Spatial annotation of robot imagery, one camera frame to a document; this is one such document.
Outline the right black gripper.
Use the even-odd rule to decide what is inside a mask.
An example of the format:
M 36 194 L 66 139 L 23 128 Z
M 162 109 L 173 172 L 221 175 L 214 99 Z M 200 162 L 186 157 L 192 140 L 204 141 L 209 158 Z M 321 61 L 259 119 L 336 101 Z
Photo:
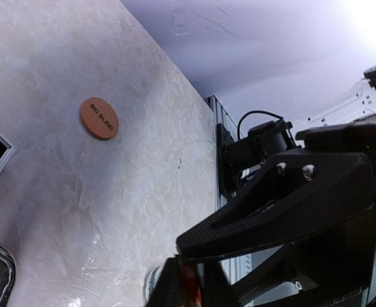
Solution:
M 225 206 L 181 234 L 189 261 L 273 247 L 270 274 L 308 279 L 273 306 L 376 306 L 376 121 L 298 133 L 305 147 L 271 157 Z

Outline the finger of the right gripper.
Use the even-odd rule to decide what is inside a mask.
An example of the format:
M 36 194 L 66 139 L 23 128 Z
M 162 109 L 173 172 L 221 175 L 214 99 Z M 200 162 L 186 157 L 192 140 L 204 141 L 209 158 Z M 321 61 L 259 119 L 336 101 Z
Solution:
M 195 266 L 200 283 L 202 306 L 238 306 L 239 299 L 224 274 L 219 262 L 201 264 L 188 264 L 182 261 L 182 257 L 176 255 L 185 265 Z

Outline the red poker chip stack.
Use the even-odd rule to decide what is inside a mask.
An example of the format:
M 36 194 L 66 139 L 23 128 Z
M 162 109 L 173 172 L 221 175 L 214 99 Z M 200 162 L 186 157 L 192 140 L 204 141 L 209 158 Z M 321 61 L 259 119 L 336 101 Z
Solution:
M 145 306 L 202 306 L 200 283 L 195 266 L 178 257 L 167 258 L 145 277 Z

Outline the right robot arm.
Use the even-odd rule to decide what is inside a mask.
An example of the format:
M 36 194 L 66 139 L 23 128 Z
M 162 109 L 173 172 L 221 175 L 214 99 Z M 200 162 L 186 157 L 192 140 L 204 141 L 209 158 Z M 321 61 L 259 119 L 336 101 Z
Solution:
M 317 114 L 232 136 L 226 200 L 179 235 L 147 306 L 376 306 L 376 67 Z

